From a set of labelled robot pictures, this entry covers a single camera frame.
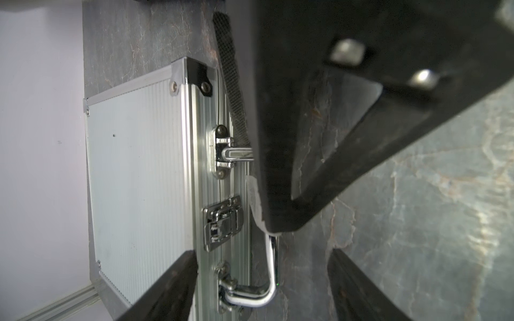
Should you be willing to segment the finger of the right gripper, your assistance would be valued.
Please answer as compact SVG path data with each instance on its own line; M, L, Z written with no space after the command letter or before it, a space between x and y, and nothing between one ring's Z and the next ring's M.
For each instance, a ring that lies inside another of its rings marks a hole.
M512 1L227 1L213 24L269 234L513 77Z

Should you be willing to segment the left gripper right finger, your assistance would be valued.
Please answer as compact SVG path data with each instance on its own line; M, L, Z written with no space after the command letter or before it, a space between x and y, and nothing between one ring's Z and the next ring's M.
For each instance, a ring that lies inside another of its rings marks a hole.
M410 319L342 250L332 250L327 274L339 320Z

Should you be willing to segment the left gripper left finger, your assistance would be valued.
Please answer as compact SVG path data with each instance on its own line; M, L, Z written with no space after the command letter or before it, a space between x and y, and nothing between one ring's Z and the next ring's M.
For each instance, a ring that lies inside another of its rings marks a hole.
M185 251L119 320L188 320L197 280L196 252Z

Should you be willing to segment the silver aluminium poker case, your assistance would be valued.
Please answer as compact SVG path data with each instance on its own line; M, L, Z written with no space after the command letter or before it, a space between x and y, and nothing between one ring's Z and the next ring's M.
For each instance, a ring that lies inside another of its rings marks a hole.
M278 290L250 284L252 151L237 143L224 83L184 57L84 101L91 278L115 320L188 250L198 280L188 320L247 320Z

